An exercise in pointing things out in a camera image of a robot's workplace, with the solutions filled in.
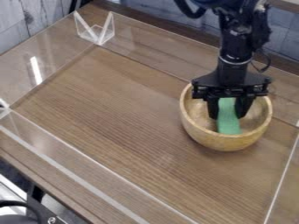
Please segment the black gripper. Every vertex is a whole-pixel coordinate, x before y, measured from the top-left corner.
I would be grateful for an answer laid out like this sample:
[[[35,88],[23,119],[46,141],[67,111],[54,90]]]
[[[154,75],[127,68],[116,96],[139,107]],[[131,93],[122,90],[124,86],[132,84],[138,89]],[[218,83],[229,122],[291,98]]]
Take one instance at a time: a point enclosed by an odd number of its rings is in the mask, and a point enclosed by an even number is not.
[[[235,112],[238,119],[247,115],[253,102],[267,95],[267,88],[273,79],[261,72],[249,71],[249,62],[241,63],[219,57],[215,70],[193,79],[191,97],[207,101],[210,118],[219,116],[219,98],[238,98]]]

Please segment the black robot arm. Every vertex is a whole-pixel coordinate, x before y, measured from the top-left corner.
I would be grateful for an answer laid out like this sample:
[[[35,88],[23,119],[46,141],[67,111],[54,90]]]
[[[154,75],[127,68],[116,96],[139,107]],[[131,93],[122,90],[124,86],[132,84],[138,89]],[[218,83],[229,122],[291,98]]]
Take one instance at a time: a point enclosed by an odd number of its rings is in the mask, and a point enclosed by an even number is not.
[[[213,119],[221,116],[221,99],[237,100],[237,117],[249,113],[254,100],[269,93],[271,78],[265,68],[249,71],[255,52],[270,40],[267,0],[174,0],[188,18],[201,18],[207,11],[219,17],[221,46],[215,70],[193,79],[191,97],[207,102]]]

